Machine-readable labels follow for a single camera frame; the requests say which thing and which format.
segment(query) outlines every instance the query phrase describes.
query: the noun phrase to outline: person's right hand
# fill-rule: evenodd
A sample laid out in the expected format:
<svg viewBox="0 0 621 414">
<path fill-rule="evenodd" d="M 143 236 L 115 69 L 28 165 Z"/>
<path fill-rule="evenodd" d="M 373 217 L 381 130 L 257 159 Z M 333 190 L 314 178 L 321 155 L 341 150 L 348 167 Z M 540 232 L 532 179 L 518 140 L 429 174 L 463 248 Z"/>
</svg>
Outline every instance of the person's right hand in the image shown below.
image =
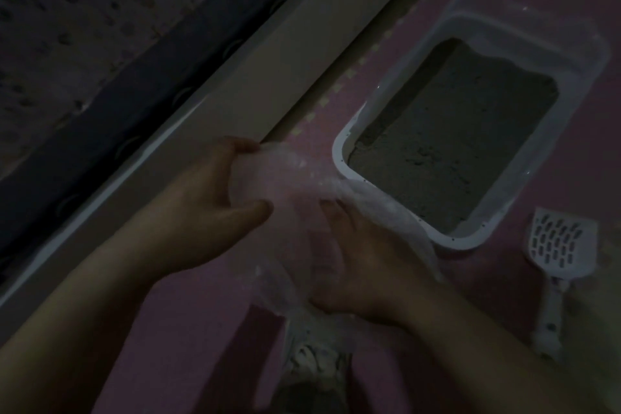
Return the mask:
<svg viewBox="0 0 621 414">
<path fill-rule="evenodd" d="M 410 246 L 392 231 L 343 202 L 321 202 L 343 253 L 345 272 L 334 285 L 317 288 L 311 301 L 328 313 L 404 323 L 414 295 L 425 298 L 437 283 Z"/>
</svg>

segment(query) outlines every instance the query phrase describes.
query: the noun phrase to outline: clear plastic bag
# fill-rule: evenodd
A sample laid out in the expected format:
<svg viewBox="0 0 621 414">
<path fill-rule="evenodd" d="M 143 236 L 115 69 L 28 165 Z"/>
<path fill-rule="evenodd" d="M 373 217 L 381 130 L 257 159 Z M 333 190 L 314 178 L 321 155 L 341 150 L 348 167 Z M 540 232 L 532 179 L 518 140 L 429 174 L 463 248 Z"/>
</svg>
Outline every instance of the clear plastic bag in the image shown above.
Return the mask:
<svg viewBox="0 0 621 414">
<path fill-rule="evenodd" d="M 343 271 L 320 198 L 341 198 L 398 233 L 439 279 L 433 247 L 413 214 L 376 187 L 341 179 L 333 167 L 315 164 L 282 144 L 265 145 L 236 160 L 229 190 L 234 205 L 266 198 L 275 206 L 271 218 L 228 254 L 235 275 L 252 286 L 256 304 L 306 326 L 342 351 L 402 344 L 405 332 L 352 315 L 326 315 L 308 298 L 315 285 L 334 283 Z"/>
</svg>

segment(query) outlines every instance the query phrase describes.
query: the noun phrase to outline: person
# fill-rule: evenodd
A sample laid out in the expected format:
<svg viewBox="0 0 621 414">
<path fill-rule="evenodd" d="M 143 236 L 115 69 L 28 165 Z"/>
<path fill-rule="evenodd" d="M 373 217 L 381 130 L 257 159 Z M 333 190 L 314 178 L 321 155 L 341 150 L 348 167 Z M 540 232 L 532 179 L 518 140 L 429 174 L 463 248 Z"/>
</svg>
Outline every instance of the person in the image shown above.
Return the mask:
<svg viewBox="0 0 621 414">
<path fill-rule="evenodd" d="M 66 277 L 0 350 L 0 412 L 92 409 L 151 286 L 217 258 L 269 218 L 269 202 L 233 207 L 227 192 L 236 155 L 259 147 L 248 139 L 219 141 L 208 158 L 182 173 Z M 317 290 L 312 302 L 318 308 L 397 324 L 416 334 L 481 413 L 607 412 L 437 283 L 401 238 L 347 203 L 323 201 L 321 207 L 345 270 L 338 284 Z M 308 384 L 305 367 L 319 367 L 320 374 L 330 373 L 333 383 L 343 386 L 348 360 L 329 348 L 316 351 L 302 341 L 289 355 L 289 382 L 274 397 L 275 410 L 302 413 L 291 393 Z M 298 363 L 300 356 L 312 363 Z M 326 360 L 332 370 L 325 369 Z M 318 408 L 317 398 L 306 402 L 315 405 L 304 412 L 346 412 L 342 389 L 320 386 L 319 392 L 331 388 L 339 394 L 331 407 L 328 401 Z"/>
</svg>

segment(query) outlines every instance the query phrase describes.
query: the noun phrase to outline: pink floor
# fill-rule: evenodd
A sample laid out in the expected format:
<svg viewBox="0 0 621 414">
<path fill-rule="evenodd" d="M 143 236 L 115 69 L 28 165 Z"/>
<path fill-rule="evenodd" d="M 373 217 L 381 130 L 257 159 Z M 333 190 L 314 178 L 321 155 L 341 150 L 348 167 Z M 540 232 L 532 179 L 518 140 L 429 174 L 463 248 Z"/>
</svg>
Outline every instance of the pink floor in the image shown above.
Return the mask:
<svg viewBox="0 0 621 414">
<path fill-rule="evenodd" d="M 295 148 L 331 160 L 334 137 L 394 59 L 403 55 L 450 0 L 422 0 L 368 62 L 319 105 L 311 123 L 288 139 Z M 488 242 L 471 253 L 446 255 L 443 269 L 462 292 L 526 340 L 541 277 L 526 264 L 520 240 L 534 206 L 595 218 L 601 235 L 621 217 L 621 48 L 617 0 L 517 0 L 559 16 L 589 16 L 613 57 L 576 112 L 552 157 L 521 193 Z M 215 261 L 161 281 L 136 319 L 96 413 L 200 413 L 264 409 L 278 382 L 282 321 L 249 307 L 248 294 Z M 464 412 L 467 404 L 421 347 L 408 354 L 357 353 L 352 412 Z"/>
</svg>

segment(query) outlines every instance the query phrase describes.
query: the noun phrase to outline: white litter scoop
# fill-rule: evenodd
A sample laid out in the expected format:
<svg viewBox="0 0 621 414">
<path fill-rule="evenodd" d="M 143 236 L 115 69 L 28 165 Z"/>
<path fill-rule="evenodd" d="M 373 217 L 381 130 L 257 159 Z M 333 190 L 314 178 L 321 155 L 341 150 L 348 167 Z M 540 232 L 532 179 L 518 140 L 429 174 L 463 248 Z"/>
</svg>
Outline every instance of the white litter scoop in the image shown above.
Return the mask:
<svg viewBox="0 0 621 414">
<path fill-rule="evenodd" d="M 563 295 L 571 281 L 585 277 L 597 263 L 597 222 L 537 208 L 524 250 L 546 274 L 533 348 L 543 357 L 561 359 Z"/>
</svg>

